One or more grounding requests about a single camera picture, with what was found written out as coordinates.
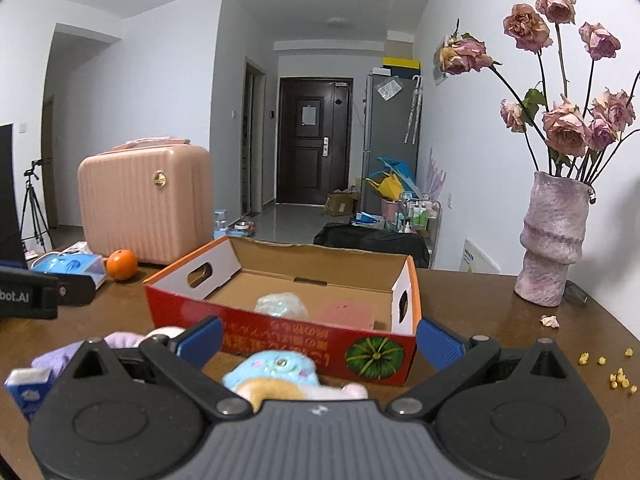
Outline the cardboard box on floor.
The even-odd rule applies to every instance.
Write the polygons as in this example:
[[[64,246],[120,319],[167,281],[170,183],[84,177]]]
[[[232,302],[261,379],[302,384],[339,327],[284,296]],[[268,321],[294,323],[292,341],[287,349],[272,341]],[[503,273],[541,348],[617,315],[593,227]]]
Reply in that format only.
[[[357,192],[329,193],[323,211],[331,217],[350,217],[357,208],[358,200],[359,194]]]

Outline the dried pink rose bouquet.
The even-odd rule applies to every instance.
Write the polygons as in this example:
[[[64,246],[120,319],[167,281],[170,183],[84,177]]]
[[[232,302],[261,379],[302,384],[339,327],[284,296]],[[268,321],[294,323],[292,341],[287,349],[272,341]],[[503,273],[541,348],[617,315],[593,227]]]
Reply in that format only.
[[[589,58],[586,90],[570,90],[562,30],[576,29]],[[506,79],[501,62],[489,52],[486,42],[456,27],[435,52],[438,76],[489,72],[504,85],[509,96],[499,105],[503,125],[524,136],[536,170],[552,177],[593,185],[625,141],[639,131],[639,79],[629,90],[593,90],[599,62],[612,60],[622,43],[600,23],[579,25],[576,0],[534,0],[515,3],[502,20],[503,33],[516,50],[537,62],[536,81],[523,91]],[[547,162],[533,154],[535,133],[546,147]]]

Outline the purple fluffy towel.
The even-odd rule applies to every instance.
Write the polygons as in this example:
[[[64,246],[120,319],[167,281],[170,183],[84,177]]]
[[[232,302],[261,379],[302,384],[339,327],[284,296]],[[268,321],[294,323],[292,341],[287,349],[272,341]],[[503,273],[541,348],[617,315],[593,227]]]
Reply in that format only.
[[[144,338],[144,335],[137,333],[114,332],[108,334],[99,342],[90,344],[87,353],[89,353],[90,350],[100,350],[99,344],[103,344],[110,349],[137,348]],[[37,356],[33,359],[30,366],[32,368],[38,368],[38,370],[50,370],[52,377],[54,379],[58,379],[63,374],[66,367],[68,367],[68,364],[73,361],[76,353],[88,343],[88,340],[81,340],[43,353],[41,356]]]

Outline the dark brown entrance door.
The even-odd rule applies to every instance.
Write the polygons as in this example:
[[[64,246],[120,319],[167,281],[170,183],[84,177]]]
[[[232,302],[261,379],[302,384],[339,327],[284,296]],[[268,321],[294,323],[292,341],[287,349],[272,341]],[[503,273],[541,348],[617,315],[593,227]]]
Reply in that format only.
[[[280,80],[276,201],[314,205],[348,187],[352,80]]]

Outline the scattered yellow crumbs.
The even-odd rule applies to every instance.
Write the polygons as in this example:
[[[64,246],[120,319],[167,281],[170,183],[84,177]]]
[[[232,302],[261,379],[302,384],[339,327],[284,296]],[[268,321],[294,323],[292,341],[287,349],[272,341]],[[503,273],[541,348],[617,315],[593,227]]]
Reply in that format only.
[[[582,352],[576,361],[578,366],[587,366],[593,364],[596,367],[602,368],[605,372],[608,372],[606,376],[606,382],[608,388],[611,390],[623,391],[626,396],[633,396],[639,392],[638,382],[634,382],[632,378],[627,374],[626,368],[619,366],[614,368],[608,368],[609,365],[617,364],[617,361],[610,360],[607,356],[600,354],[591,354],[590,352]]]

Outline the blue tissue pack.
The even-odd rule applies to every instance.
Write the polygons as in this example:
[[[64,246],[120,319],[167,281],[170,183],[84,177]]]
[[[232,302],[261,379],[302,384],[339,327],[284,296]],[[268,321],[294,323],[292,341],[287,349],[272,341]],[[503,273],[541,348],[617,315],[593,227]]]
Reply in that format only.
[[[30,270],[40,273],[88,276],[96,288],[100,288],[106,280],[103,258],[97,254],[84,252],[47,252],[38,257]]]

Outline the blue handkerchief tissue box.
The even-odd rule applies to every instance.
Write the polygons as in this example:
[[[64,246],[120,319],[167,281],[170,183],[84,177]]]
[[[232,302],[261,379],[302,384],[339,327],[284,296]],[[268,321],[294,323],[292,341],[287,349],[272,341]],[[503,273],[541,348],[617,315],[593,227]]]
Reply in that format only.
[[[31,422],[54,384],[50,368],[16,368],[4,381],[24,419]]]

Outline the purple feather decoration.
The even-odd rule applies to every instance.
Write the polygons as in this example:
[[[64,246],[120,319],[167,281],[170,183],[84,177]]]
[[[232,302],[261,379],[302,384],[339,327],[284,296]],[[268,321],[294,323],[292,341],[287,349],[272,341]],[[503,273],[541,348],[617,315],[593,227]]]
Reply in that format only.
[[[428,163],[425,176],[425,194],[431,200],[439,200],[439,195],[446,182],[447,174],[436,165],[433,150],[428,155]]]

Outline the iridescent plastic bag bundle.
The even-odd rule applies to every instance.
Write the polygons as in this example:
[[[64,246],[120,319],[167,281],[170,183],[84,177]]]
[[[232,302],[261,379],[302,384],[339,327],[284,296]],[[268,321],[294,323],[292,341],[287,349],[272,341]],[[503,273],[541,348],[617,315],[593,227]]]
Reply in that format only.
[[[308,311],[303,301],[292,292],[262,296],[256,301],[254,311],[273,318],[290,318],[291,320],[308,318]]]

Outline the yellow white plush toy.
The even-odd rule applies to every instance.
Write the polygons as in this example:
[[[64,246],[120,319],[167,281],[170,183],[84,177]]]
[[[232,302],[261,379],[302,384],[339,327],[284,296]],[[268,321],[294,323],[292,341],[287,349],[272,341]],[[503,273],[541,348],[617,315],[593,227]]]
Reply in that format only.
[[[281,401],[350,401],[369,397],[364,385],[350,384],[343,387],[303,385],[279,378],[252,378],[234,389],[238,396],[250,402],[258,412],[265,400]]]

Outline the blue plush toy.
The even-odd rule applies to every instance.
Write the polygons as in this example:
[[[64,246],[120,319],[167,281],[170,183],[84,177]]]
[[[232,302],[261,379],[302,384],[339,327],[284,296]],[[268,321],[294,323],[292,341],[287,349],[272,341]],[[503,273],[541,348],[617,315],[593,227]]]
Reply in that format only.
[[[234,390],[252,378],[278,378],[304,386],[318,386],[316,364],[308,356],[288,350],[266,350],[249,356],[224,375],[222,383]]]

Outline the yellow box on fridge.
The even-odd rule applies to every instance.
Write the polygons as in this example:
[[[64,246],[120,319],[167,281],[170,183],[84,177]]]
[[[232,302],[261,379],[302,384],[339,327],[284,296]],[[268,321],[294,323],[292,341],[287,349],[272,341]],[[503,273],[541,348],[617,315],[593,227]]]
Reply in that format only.
[[[412,58],[392,58],[384,56],[382,58],[383,66],[389,68],[402,68],[403,70],[420,70],[421,63]]]

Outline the white board against wall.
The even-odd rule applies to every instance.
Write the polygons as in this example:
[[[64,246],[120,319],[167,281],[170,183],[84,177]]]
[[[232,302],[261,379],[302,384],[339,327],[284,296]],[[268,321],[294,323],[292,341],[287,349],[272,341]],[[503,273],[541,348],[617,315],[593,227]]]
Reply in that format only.
[[[472,240],[464,241],[462,256],[459,266],[460,272],[499,274],[499,267],[480,250]]]

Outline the orange tangerine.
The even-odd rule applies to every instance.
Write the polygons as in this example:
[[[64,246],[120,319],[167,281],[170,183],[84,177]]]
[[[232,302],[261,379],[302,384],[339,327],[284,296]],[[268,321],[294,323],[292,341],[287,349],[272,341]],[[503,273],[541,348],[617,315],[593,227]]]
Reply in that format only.
[[[105,269],[113,281],[128,281],[138,272],[138,259],[130,249],[117,249],[107,257]]]

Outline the pink layered sponge block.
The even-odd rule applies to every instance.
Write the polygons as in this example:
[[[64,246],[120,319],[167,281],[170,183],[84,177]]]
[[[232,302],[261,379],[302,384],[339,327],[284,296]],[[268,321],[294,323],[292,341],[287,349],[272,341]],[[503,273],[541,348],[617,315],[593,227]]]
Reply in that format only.
[[[315,323],[335,325],[353,330],[373,330],[375,307],[357,301],[331,300],[312,317]]]

